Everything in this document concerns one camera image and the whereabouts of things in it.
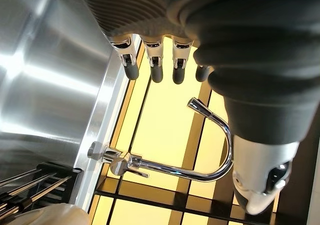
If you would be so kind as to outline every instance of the metal rack rod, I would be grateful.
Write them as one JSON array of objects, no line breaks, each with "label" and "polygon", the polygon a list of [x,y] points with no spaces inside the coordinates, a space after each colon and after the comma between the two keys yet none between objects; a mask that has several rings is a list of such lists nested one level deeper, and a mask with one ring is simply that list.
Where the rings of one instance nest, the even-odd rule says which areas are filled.
[{"label": "metal rack rod", "polygon": [[2,181],[0,181],[0,187],[2,187],[4,185],[7,185],[7,184],[9,184],[9,183],[11,183],[11,182],[13,182],[15,180],[21,179],[21,178],[23,178],[25,176],[28,176],[28,175],[31,175],[31,174],[35,174],[35,173],[40,172],[40,171],[41,171],[41,169],[33,169],[33,170],[30,170],[30,171],[21,173],[21,174],[19,174],[17,176],[13,176],[13,177],[10,177],[8,179],[2,180]]},{"label": "metal rack rod", "polygon": [[[29,188],[32,188],[32,187],[35,186],[37,183],[39,183],[39,182],[41,182],[41,181],[43,181],[43,180],[46,180],[47,178],[50,178],[50,177],[54,176],[55,174],[57,174],[57,173],[56,173],[56,172],[52,172],[52,173],[50,173],[50,174],[41,176],[41,177],[39,177],[39,178],[37,178],[37,179],[35,179],[35,180],[33,180],[33,181],[28,182],[27,184],[24,184],[24,185],[22,185],[22,186],[20,186],[20,187],[17,187],[17,188],[15,188],[15,189],[13,189],[13,190],[11,190],[11,191],[9,191],[9,192],[5,192],[5,193],[1,194],[0,197],[1,197],[2,195],[4,195],[4,196],[11,196],[11,197],[13,197],[13,196],[15,196],[15,195],[18,195],[19,193],[22,193],[22,192],[28,190]],[[7,205],[8,205],[7,202],[4,202],[4,203],[0,204],[0,211],[1,211],[3,208],[5,208]]]},{"label": "metal rack rod", "polygon": [[[29,198],[30,200],[30,204],[28,204],[26,207],[28,207],[29,205],[31,205],[33,202],[37,201],[39,198],[41,198],[42,196],[48,194],[49,192],[51,192],[53,189],[59,187],[61,184],[63,184],[65,181],[69,180],[71,178],[71,176],[67,176],[65,178],[60,179],[59,181],[55,182],[54,184],[46,187],[45,189],[43,189],[42,191],[36,193],[35,195],[31,196]],[[0,214],[0,221],[12,214],[15,214],[17,212],[21,212],[24,208],[23,207],[19,207],[19,205],[13,206],[10,209],[6,210],[5,212]]]}]

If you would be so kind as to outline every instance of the stainless steel surface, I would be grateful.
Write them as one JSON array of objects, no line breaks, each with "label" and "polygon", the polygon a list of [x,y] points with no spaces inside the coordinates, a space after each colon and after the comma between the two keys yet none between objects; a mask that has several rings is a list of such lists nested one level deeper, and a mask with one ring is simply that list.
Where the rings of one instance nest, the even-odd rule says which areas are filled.
[{"label": "stainless steel surface", "polygon": [[0,0],[0,180],[47,161],[87,168],[121,69],[112,52],[83,0]]},{"label": "stainless steel surface", "polygon": [[26,171],[26,172],[24,172],[24,173],[22,173],[22,174],[19,174],[19,175],[10,177],[10,178],[8,178],[8,179],[5,179],[5,180],[3,180],[3,181],[0,181],[0,187],[2,187],[2,186],[4,186],[4,185],[7,185],[7,184],[9,184],[9,183],[12,183],[12,182],[14,182],[14,181],[16,181],[16,180],[18,180],[18,179],[21,179],[21,178],[23,178],[23,177],[25,177],[25,176],[29,176],[29,175],[35,174],[35,173],[37,173],[37,172],[39,172],[39,171],[41,171],[41,169],[32,169],[32,170]]},{"label": "stainless steel surface", "polygon": [[[226,157],[216,171],[213,171],[211,173],[200,173],[193,170],[183,169],[181,167],[173,167],[158,162],[145,160],[142,157],[131,154],[129,152],[121,152],[115,148],[109,147],[108,144],[106,145],[106,149],[101,160],[104,163],[110,164],[111,172],[117,176],[121,176],[128,171],[147,178],[148,174],[135,169],[143,168],[200,182],[212,182],[222,178],[233,166],[232,139],[229,131],[229,126],[222,118],[210,111],[200,100],[196,98],[192,98],[189,101],[188,107],[217,124],[223,130],[226,136]],[[100,159],[101,157],[100,155],[95,154],[93,152],[93,149],[90,149],[89,153],[92,158]]]},{"label": "stainless steel surface", "polygon": [[39,198],[41,198],[42,196],[50,193],[53,189],[59,187],[61,184],[63,184],[64,182],[66,182],[70,178],[71,178],[71,176],[67,176],[65,178],[62,178],[59,181],[55,182],[54,184],[52,184],[52,185],[48,186],[47,188],[43,189],[42,191],[36,193],[35,195],[30,197],[31,201],[32,202],[37,201]]},{"label": "stainless steel surface", "polygon": [[[137,35],[133,35],[132,39],[135,53],[137,53],[141,39]],[[70,201],[85,211],[88,211],[91,204],[103,165],[101,161],[87,157],[88,149],[93,141],[97,141],[94,153],[103,153],[105,147],[102,144],[110,141],[112,137],[129,82],[116,51],[112,52],[109,64],[112,65],[107,67],[107,71],[104,74],[102,86],[74,164],[75,168],[82,168],[84,174],[79,192],[72,195]]]}]

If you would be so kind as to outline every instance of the gray robotic arm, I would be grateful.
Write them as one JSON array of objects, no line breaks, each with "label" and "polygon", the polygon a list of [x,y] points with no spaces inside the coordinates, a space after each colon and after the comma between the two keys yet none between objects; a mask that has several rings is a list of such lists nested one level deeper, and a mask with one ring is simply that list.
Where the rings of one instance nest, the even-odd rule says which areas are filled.
[{"label": "gray robotic arm", "polygon": [[[129,79],[139,76],[132,34],[145,44],[156,83],[163,77],[163,36],[173,38],[176,84],[190,47],[198,47],[196,79],[224,96],[235,195],[247,213],[263,212],[287,184],[319,105],[320,0],[85,1]],[[118,158],[115,171],[140,162]]]}]

